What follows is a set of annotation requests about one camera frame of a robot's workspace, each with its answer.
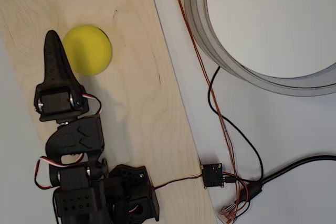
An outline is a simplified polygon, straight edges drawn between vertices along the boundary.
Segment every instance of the red wire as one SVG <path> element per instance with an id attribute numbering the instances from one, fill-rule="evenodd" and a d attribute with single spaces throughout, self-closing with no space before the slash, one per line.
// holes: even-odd
<path id="1" fill-rule="evenodd" d="M 36 162 L 36 165 L 35 165 L 35 174 L 34 174 L 34 182 L 35 182 L 35 185 L 36 185 L 38 188 L 42 189 L 42 190 L 48 190 L 48 189 L 53 188 L 53 186 L 42 186 L 42 185 L 40 185 L 40 184 L 37 182 L 37 180 L 36 180 L 36 178 L 37 178 L 37 174 L 38 174 L 38 169 L 39 169 L 39 167 L 40 167 L 40 159 L 41 159 L 41 158 L 44 159 L 44 160 L 50 161 L 50 162 L 52 162 L 52 163 L 54 163 L 54 164 L 56 164 L 56 165 L 63 165 L 63 164 L 59 164 L 59 163 L 57 163 L 57 162 L 51 160 L 50 158 L 47 158 L 47 157 L 44 157 L 44 156 L 41 156 L 41 157 L 38 159 L 38 161 Z M 72 164 L 69 164 L 69 165 L 78 164 L 79 162 L 81 162 L 81 161 L 83 160 L 83 158 L 84 158 L 84 155 L 82 155 L 76 162 L 74 162 L 74 163 L 72 163 Z"/>
<path id="2" fill-rule="evenodd" d="M 191 41 L 193 43 L 193 47 L 195 49 L 195 52 L 196 52 L 196 55 L 197 55 L 197 58 L 198 58 L 198 61 L 199 61 L 199 65 L 201 66 L 201 69 L 202 69 L 202 72 L 203 72 L 203 75 L 205 77 L 205 80 L 206 80 L 207 84 L 210 85 L 209 77 L 208 77 L 208 75 L 206 73 L 206 70 L 205 70 L 205 67 L 204 67 L 201 55 L 200 55 L 200 53 L 198 51 L 198 48 L 197 48 L 196 42 L 194 40 L 192 31 L 190 29 L 188 20 L 186 18 L 185 13 L 184 13 L 182 2 L 181 2 L 181 0 L 177 0 L 177 1 L 178 1 L 179 6 L 180 6 L 180 10 L 181 10 L 181 13 L 182 13 L 185 25 L 186 25 L 186 27 L 188 29 L 188 32 L 189 32 L 189 35 L 190 35 L 190 39 L 191 39 Z M 225 138 L 226 145 L 228 147 L 228 151 L 229 151 L 229 155 L 230 155 L 230 160 L 231 160 L 231 163 L 232 163 L 232 166 L 233 166 L 233 169 L 234 169 L 234 174 L 237 175 L 233 144 L 232 144 L 231 138 L 230 138 L 230 136 L 229 136 L 229 134 L 227 132 L 227 128 L 226 128 L 225 122 L 224 122 L 224 120 L 222 118 L 222 114 L 220 113 L 220 109 L 218 107 L 216 96 L 215 96 L 215 93 L 214 93 L 213 89 L 211 89 L 211 94 L 212 94 L 212 97 L 213 97 L 213 100 L 214 100 L 214 103 L 215 103 L 215 106 L 216 106 L 216 110 L 218 112 L 219 121 L 220 121 L 222 130 L 223 130 L 223 133 L 224 133 L 224 138 Z M 237 198 L 239 198 L 239 192 L 240 192 L 240 184 L 238 184 L 238 185 L 236 184 L 236 197 Z"/>

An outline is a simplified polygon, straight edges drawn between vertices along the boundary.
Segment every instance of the yellow foam ball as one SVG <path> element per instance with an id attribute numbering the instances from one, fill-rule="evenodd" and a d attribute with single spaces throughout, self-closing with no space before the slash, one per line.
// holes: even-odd
<path id="1" fill-rule="evenodd" d="M 74 72 L 91 76 L 103 71 L 110 63 L 112 57 L 110 41 L 97 27 L 76 26 L 68 31 L 62 43 Z"/>

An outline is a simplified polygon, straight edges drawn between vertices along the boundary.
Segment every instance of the wooden board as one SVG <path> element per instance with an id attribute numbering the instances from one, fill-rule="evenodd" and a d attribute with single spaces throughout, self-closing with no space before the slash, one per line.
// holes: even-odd
<path id="1" fill-rule="evenodd" d="M 154 185 L 199 173 L 153 0 L 0 0 L 0 33 L 41 144 L 56 130 L 55 122 L 39 122 L 33 107 L 35 86 L 44 77 L 45 34 L 54 29 L 62 38 L 81 24 L 102 29 L 113 46 L 104 72 L 78 77 L 103 103 L 109 167 L 145 165 Z M 172 184 L 157 196 L 160 223 L 216 222 L 201 179 Z"/>

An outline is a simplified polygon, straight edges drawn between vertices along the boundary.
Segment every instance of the black cable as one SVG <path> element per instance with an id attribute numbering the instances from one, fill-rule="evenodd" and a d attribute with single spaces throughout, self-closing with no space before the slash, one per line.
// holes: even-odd
<path id="1" fill-rule="evenodd" d="M 210 93 L 211 93 L 211 89 L 212 89 L 212 85 L 214 83 L 214 80 L 216 78 L 216 75 L 218 74 L 219 70 L 220 70 L 221 67 L 218 67 L 214 73 L 214 75 L 212 76 L 212 79 L 211 79 L 211 82 L 210 82 L 210 85 L 209 85 L 209 89 L 208 89 L 208 103 L 209 103 L 209 106 L 210 108 L 212 109 L 213 112 L 215 112 L 217 115 L 218 115 L 218 112 L 214 109 L 214 107 L 212 106 L 211 104 L 211 100 L 210 100 Z M 247 139 L 247 137 L 243 134 L 243 132 L 233 123 L 231 122 L 228 118 L 226 118 L 225 116 L 221 115 L 222 118 L 227 121 L 229 124 L 231 124 L 231 126 L 233 128 L 235 128 L 241 135 L 242 137 L 246 140 L 246 142 L 251 146 L 251 148 L 253 149 L 253 151 L 256 153 L 258 159 L 259 159 L 259 163 L 260 163 L 260 168 L 261 168 L 261 175 L 260 175 L 260 178 L 258 180 L 248 180 L 248 179 L 240 179 L 242 181 L 245 181 L 245 182 L 260 182 L 262 181 L 263 177 L 264 177 L 264 166 L 263 166 L 263 162 L 261 160 L 261 157 L 257 151 L 257 149 L 252 145 L 252 143 L 249 141 L 249 139 Z"/>
<path id="2" fill-rule="evenodd" d="M 249 201 L 247 203 L 247 208 L 242 213 L 238 214 L 236 218 L 238 218 L 238 217 L 242 216 L 244 213 L 246 213 L 247 210 L 250 208 L 250 205 L 251 205 L 251 201 Z"/>
<path id="3" fill-rule="evenodd" d="M 197 176 L 197 177 L 187 177 L 187 178 L 175 179 L 175 180 L 169 181 L 169 182 L 167 182 L 167 183 L 165 183 L 165 184 L 163 184 L 163 185 L 154 187 L 154 190 L 160 189 L 160 188 L 162 188 L 162 187 L 164 187 L 164 186 L 166 186 L 166 185 L 168 185 L 168 184 L 170 184 L 170 183 L 173 183 L 173 182 L 182 181 L 182 180 L 186 180 L 186 179 L 196 179 L 196 178 L 200 178 L 200 177 L 202 177 L 202 174 L 200 174 L 200 175 Z"/>
<path id="4" fill-rule="evenodd" d="M 264 185 L 268 182 L 270 182 L 271 180 L 281 176 L 282 174 L 285 174 L 287 172 L 289 172 L 290 170 L 300 166 L 300 165 L 304 165 L 310 162 L 314 162 L 314 161 L 322 161 L 322 160 L 331 160 L 331 161 L 336 161 L 336 156 L 333 155 L 318 155 L 318 156 L 312 156 L 312 157 L 307 157 L 307 158 L 303 158 L 301 160 L 298 160 L 286 167 L 284 167 L 283 169 L 265 177 L 262 181 L 261 181 L 261 185 Z"/>

